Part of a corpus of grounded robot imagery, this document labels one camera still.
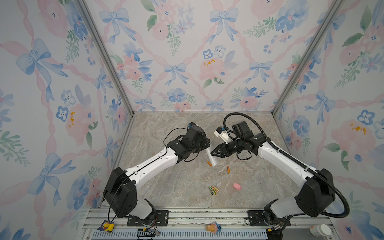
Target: black cable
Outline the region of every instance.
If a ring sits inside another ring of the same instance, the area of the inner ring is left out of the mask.
[[[276,233],[276,232],[282,232],[286,227],[287,227],[287,222],[291,219],[293,217],[293,215],[290,215],[290,216],[288,216],[287,217],[287,219],[285,220],[285,222],[284,222],[284,225],[280,228],[280,229],[278,229],[278,230],[273,230],[273,231],[271,231],[272,233]]]
[[[232,139],[232,140],[236,140],[236,139],[237,139],[237,137],[232,137],[231,134],[228,134],[228,136],[229,136],[230,139]]]
[[[195,157],[194,159],[189,160],[189,161],[186,161],[186,159],[184,159],[184,162],[192,162],[193,160],[195,160],[195,159],[197,158],[197,156],[199,155],[199,152],[200,152],[200,151],[197,152],[197,155],[196,155],[196,157]]]
[[[124,184],[124,182],[125,182],[127,179],[129,179],[129,177],[127,177],[126,179],[124,179],[124,181],[120,184],[120,186],[119,186],[118,189],[116,190],[115,195],[113,195],[111,204],[109,205],[109,209],[108,209],[108,222],[113,222],[113,220],[114,220],[115,217],[117,216],[117,214],[116,214],[116,215],[113,217],[112,221],[109,219],[109,213],[111,212],[111,207],[112,207],[113,200],[115,199],[116,194],[117,194],[117,192],[119,191],[120,187]]]
[[[156,236],[156,230],[157,230],[157,224],[156,224],[156,227],[155,227],[155,231],[153,232],[153,234]]]
[[[167,152],[168,152],[168,148],[167,148],[167,145],[164,143],[165,142],[165,140],[167,139],[167,137],[170,135],[170,133],[171,132],[173,132],[174,130],[176,130],[176,129],[185,129],[185,130],[188,130],[188,129],[186,129],[186,128],[183,128],[183,127],[178,127],[178,128],[175,128],[175,129],[173,129],[172,131],[170,131],[169,133],[168,133],[168,135],[164,138],[164,140],[163,140],[163,144],[164,144],[164,146],[165,146],[165,148],[166,148],[166,152],[164,153],[164,155],[166,155],[167,154]],[[127,180],[127,179],[129,179],[129,177],[130,176],[128,176],[121,184],[120,184],[120,186],[119,186],[119,188],[116,190],[116,192],[115,192],[115,195],[113,195],[113,198],[112,198],[112,201],[111,201],[111,204],[109,205],[109,209],[108,209],[108,222],[113,222],[113,220],[116,218],[116,216],[117,215],[115,215],[114,217],[113,217],[113,219],[112,219],[112,221],[109,219],[109,213],[111,212],[111,207],[112,207],[112,203],[113,203],[113,200],[115,199],[115,197],[116,197],[116,194],[117,194],[117,192],[119,191],[119,189],[120,189],[120,187],[124,184],[124,182]]]
[[[184,127],[178,127],[178,128],[173,129],[172,131],[170,131],[169,134],[168,134],[168,135],[164,138],[164,140],[163,140],[163,144],[164,144],[165,147],[167,147],[167,145],[164,143],[165,140],[166,140],[167,137],[170,135],[170,133],[173,132],[173,131],[175,131],[176,129],[185,129],[185,130],[188,130],[188,129],[184,128]]]
[[[303,164],[302,162],[300,162],[298,159],[296,159],[295,157],[293,157],[292,155],[290,155],[289,153],[283,151],[282,149],[280,149],[278,146],[276,146],[275,144],[273,144],[271,142],[271,140],[267,137],[267,135],[265,134],[264,130],[260,127],[260,125],[253,119],[251,118],[250,116],[244,114],[244,113],[229,113],[227,114],[225,117],[224,117],[224,120],[223,120],[223,126],[224,126],[224,129],[228,130],[229,128],[227,128],[227,126],[225,125],[225,122],[227,120],[227,118],[229,116],[232,116],[232,115],[240,115],[240,116],[243,116],[245,118],[248,118],[251,122],[253,122],[257,128],[260,130],[260,132],[262,133],[262,135],[264,136],[264,138],[267,140],[267,142],[274,148],[276,149],[279,153],[283,154],[284,156],[286,156],[287,158],[291,159],[293,162],[295,162],[297,165],[299,165],[300,167],[306,169],[309,173],[313,174],[316,178],[318,178],[319,180],[321,180],[322,182],[324,182],[326,185],[328,185],[335,193],[337,196],[339,196],[341,202],[343,203],[344,205],[344,212],[341,213],[341,214],[331,214],[331,213],[327,213],[327,212],[321,212],[320,214],[324,215],[324,216],[328,216],[328,217],[334,217],[334,218],[343,218],[343,217],[346,217],[349,215],[349,204],[347,202],[347,200],[345,199],[345,197],[343,196],[343,194],[333,185],[331,184],[327,179],[325,179],[322,175],[318,174],[317,172],[315,172],[314,170],[308,168],[307,169],[307,165]]]
[[[260,219],[260,220],[257,221],[257,222],[253,222],[252,225],[254,225],[254,224],[258,224],[259,222],[261,222],[261,221],[263,221],[263,220],[265,220],[265,219],[266,219],[266,217]],[[245,224],[247,224],[248,226],[251,226],[250,224],[247,223],[247,220],[249,220],[249,223],[251,223],[250,219],[249,219],[249,218],[246,218],[246,219],[245,219]]]
[[[238,156],[238,152],[236,153],[236,157],[239,159],[239,160],[242,160],[242,161],[245,161],[245,160],[249,160],[249,159],[251,159],[252,158],[252,154],[251,154],[251,151],[248,151],[249,152],[249,154],[251,155],[250,157],[247,157],[247,158],[245,158],[245,159],[241,159],[241,158],[239,158],[239,156]]]

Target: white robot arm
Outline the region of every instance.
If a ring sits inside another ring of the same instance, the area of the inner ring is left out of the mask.
[[[142,225],[151,224],[156,210],[148,200],[137,198],[137,192],[149,179],[164,169],[185,161],[191,153],[204,149],[210,153],[209,143],[204,130],[191,122],[185,135],[170,141],[153,157],[126,170],[120,167],[113,170],[103,192],[104,198],[117,217],[132,215],[138,217]],[[209,154],[209,157],[215,162],[214,156]]]
[[[254,135],[245,121],[233,125],[233,131],[229,130],[225,121],[231,115],[241,115],[250,119],[258,126],[260,133]],[[301,188],[296,196],[275,199],[267,204],[259,219],[250,219],[251,226],[261,220],[268,225],[274,225],[286,216],[300,214],[311,217],[319,214],[346,217],[349,214],[349,205],[344,196],[333,186],[332,174],[329,171],[326,169],[319,171],[280,149],[265,135],[258,123],[245,114],[230,113],[224,118],[223,125],[224,127],[219,127],[215,131],[215,135],[221,137],[225,143],[218,145],[210,153],[210,157],[229,157],[243,150],[252,152],[278,167]],[[236,138],[231,137],[229,132],[234,133]],[[191,153],[198,153],[204,149],[210,152],[210,140],[204,130],[192,122],[185,135],[170,141],[158,154],[124,171],[121,168],[113,170],[103,195],[117,217],[136,216],[142,225],[150,225],[156,210],[148,200],[138,199],[137,191],[164,169],[182,160],[185,161]],[[335,200],[335,193],[344,204],[342,214],[324,212],[324,209]]]
[[[226,127],[225,122],[232,115],[248,118],[258,127],[260,133],[254,135],[245,121],[233,125],[233,131],[230,130]],[[348,216],[348,202],[341,192],[333,186],[332,174],[329,171],[326,169],[317,170],[315,167],[309,166],[283,151],[271,141],[260,125],[246,114],[230,113],[224,118],[223,125],[224,127],[217,128],[215,135],[221,137],[225,143],[218,145],[211,152],[213,156],[229,157],[243,150],[249,153],[252,152],[278,167],[301,188],[296,196],[276,199],[267,204],[259,219],[250,219],[250,225],[252,225],[252,222],[258,223],[260,219],[263,219],[268,225],[274,225],[281,222],[281,219],[286,216],[302,214],[311,217],[316,217],[319,214],[337,218]],[[234,133],[236,137],[230,136],[230,132]],[[335,194],[340,197],[344,204],[344,212],[341,214],[324,212],[324,209],[335,200]]]

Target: white bottle cap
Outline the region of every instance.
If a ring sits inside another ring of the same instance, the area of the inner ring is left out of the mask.
[[[331,229],[325,224],[315,225],[310,228],[310,231],[315,237],[329,236],[332,233]]]

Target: white tube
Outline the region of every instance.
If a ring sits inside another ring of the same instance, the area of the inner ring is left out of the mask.
[[[207,151],[208,157],[209,157],[209,162],[212,164],[212,167],[217,165],[217,161],[215,159],[215,156],[211,155],[212,148],[209,146],[208,148],[205,149]]]

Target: marble floor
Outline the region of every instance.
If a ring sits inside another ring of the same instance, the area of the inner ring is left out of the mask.
[[[187,127],[195,122],[202,127],[211,140],[212,148],[223,141],[213,132],[222,126],[227,113],[174,113],[155,112],[137,113],[120,161],[122,169],[141,163],[158,153],[163,147],[165,136],[176,127]],[[283,137],[270,113],[250,113],[266,134],[281,148],[286,149]],[[254,134],[257,127],[241,116],[231,116],[227,125],[246,121]],[[166,143],[185,130],[173,131]],[[296,184],[273,164],[253,156],[250,160],[240,161],[236,155],[217,158],[218,164],[207,164],[205,151],[192,162],[180,162],[149,180],[138,193],[138,197],[147,198],[154,206],[164,207],[264,207],[276,198],[284,198],[299,191]],[[233,188],[233,183],[241,184],[241,191]],[[211,195],[209,186],[219,189],[217,195]]]

